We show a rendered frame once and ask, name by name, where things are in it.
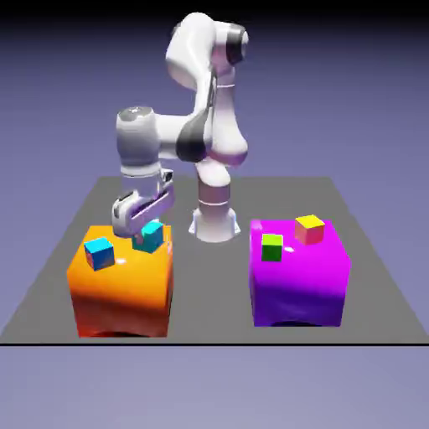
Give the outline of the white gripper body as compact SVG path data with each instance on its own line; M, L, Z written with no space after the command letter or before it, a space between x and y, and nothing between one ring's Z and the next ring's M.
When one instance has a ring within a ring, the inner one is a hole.
M173 185L170 184L156 198L139 194L137 189L116 199L111 209L113 233L121 238L131 238L141 232L152 220L159 219L174 203Z

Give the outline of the small teal cube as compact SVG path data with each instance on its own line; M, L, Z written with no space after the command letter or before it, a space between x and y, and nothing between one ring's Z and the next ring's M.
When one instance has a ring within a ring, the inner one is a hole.
M152 220L132 237L132 248L137 251L153 253L163 243L163 223Z

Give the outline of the small blue cube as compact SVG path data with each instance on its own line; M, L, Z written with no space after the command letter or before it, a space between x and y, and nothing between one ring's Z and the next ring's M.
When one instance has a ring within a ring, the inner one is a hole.
M106 237L85 242L84 249L86 260L94 271L99 271L115 264L114 247Z

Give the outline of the small green cube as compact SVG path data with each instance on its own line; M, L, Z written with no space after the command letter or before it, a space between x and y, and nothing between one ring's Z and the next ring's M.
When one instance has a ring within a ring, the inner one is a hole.
M282 260L283 235L263 234L261 239L261 260L280 262Z

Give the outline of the small yellow cube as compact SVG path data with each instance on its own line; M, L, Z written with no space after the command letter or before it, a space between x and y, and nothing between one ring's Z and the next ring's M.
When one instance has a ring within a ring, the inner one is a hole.
M295 219L294 237L305 246L321 242L324 231L325 223L315 214L299 216Z

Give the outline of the large orange box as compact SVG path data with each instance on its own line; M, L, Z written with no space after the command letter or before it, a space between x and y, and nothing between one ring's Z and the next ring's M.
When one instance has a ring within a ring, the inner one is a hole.
M85 244L106 239L113 247L114 263L94 270L94 252ZM67 281L81 338L111 337L119 333L165 338L173 296L172 228L163 226L163 243L147 253L117 237L109 225L92 225L73 257Z

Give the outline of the large magenta box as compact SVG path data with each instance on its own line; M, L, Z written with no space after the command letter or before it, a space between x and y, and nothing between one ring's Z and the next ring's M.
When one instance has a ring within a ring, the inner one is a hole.
M294 237L294 220L250 223L249 288L254 325L341 325L351 260L331 220L323 240L305 246ZM282 260L261 260L263 234L283 235Z

